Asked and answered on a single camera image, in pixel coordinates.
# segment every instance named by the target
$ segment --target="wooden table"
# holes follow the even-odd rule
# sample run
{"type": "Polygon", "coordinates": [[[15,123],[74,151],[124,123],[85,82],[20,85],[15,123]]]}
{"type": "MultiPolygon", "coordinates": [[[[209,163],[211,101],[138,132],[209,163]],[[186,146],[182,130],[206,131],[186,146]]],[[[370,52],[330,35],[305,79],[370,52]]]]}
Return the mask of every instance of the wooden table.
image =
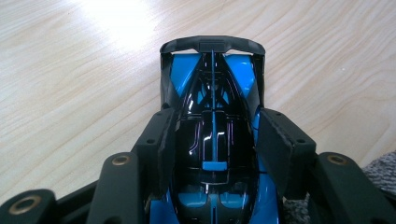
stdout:
{"type": "Polygon", "coordinates": [[[0,203],[97,179],[160,109],[159,48],[234,35],[266,48],[265,106],[360,166],[396,148],[396,2],[0,3],[0,203]]]}

